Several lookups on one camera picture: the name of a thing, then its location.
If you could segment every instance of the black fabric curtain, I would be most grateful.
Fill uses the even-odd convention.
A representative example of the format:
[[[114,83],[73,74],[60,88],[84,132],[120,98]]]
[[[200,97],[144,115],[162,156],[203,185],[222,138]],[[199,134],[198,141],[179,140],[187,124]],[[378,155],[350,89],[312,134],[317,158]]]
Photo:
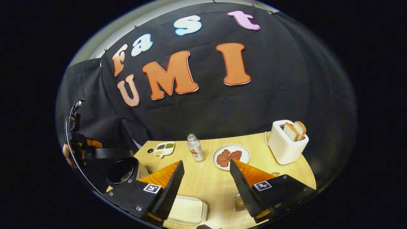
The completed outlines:
[[[240,26],[231,11],[252,15],[260,30]],[[198,15],[202,28],[178,36],[173,23]],[[137,56],[132,44],[144,34],[153,45]],[[251,81],[228,86],[225,61],[216,46],[240,43],[245,71]],[[113,55],[124,45],[124,69],[114,76]],[[195,92],[152,100],[144,65],[157,62],[164,70],[170,56],[189,51],[188,65]],[[134,75],[140,103],[128,106],[117,87]],[[126,83],[125,88],[131,96]],[[63,122],[72,104],[85,98],[77,110],[80,133],[105,147],[130,148],[148,140],[180,141],[194,133],[214,139],[270,131],[274,121],[301,121],[310,140],[303,154],[315,174],[317,188],[344,165],[354,145],[357,107],[346,72],[332,51],[300,23],[277,12],[241,4],[198,4],[161,15],[130,31],[97,59],[67,68],[57,97],[56,122],[61,145]]]

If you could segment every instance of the pink letter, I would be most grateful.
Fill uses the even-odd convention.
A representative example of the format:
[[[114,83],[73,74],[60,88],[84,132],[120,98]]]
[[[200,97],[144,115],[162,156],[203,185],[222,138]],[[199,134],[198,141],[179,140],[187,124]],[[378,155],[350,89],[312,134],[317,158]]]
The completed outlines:
[[[251,29],[251,30],[259,30],[260,26],[258,24],[252,24],[249,20],[253,19],[252,15],[248,15],[243,13],[242,11],[233,11],[228,13],[229,16],[233,16],[237,23],[239,23],[240,26],[246,29]]]
[[[127,103],[127,105],[129,106],[137,106],[138,103],[140,102],[140,98],[138,96],[138,92],[136,89],[136,86],[134,85],[134,76],[133,74],[128,75],[126,77],[126,82],[129,84],[130,86],[130,90],[133,93],[133,98],[130,99],[129,95],[127,94],[126,88],[125,88],[125,82],[124,81],[120,81],[117,84],[117,88],[119,88],[120,93],[122,94],[123,99],[125,100],[125,102]]]

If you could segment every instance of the steak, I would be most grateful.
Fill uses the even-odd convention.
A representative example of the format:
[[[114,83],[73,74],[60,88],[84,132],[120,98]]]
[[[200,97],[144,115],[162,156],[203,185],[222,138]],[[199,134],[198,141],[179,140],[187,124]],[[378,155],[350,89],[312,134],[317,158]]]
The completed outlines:
[[[227,167],[229,165],[229,153],[230,151],[225,149],[221,154],[218,155],[216,162],[221,167]]]
[[[229,160],[235,159],[239,161],[241,156],[242,152],[240,150],[237,150],[229,155]]]

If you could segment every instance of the white sectioned dish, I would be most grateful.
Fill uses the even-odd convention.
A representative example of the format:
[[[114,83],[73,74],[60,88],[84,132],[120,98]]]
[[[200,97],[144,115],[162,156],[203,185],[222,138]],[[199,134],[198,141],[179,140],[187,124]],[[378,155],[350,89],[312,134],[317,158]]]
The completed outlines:
[[[246,147],[239,145],[239,144],[223,145],[223,146],[219,147],[217,150],[215,150],[215,152],[213,153],[213,156],[212,156],[212,162],[215,164],[216,167],[218,167],[221,170],[230,171],[230,162],[227,167],[222,167],[216,162],[216,159],[218,159],[218,155],[221,154],[225,149],[229,150],[230,153],[240,150],[240,151],[242,151],[242,156],[240,157],[239,161],[241,161],[243,163],[248,163],[250,161],[250,157],[251,157],[250,151]]]
[[[166,148],[168,144],[172,144],[172,147]],[[163,143],[158,144],[158,145],[155,147],[155,150],[154,150],[154,153],[153,153],[153,154],[154,154],[155,156],[160,156],[160,158],[162,158],[162,157],[164,157],[165,155],[170,155],[170,154],[172,154],[173,151],[174,151],[174,147],[175,147],[175,142],[173,142],[173,141],[163,142]]]

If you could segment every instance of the white container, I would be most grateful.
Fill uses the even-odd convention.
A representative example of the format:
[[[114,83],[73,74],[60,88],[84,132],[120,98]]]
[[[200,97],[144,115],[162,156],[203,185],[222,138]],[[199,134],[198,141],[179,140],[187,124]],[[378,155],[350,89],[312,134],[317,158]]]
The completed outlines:
[[[206,222],[207,216],[208,205],[201,199],[177,195],[167,221],[186,226],[197,226]]]
[[[294,123],[290,120],[279,120],[273,122],[270,137],[268,140],[269,147],[273,152],[275,159],[281,165],[286,165],[296,161],[302,154],[302,151],[304,150],[309,140],[306,134],[303,140],[291,140],[280,127],[284,127],[284,124],[286,122],[294,125]]]

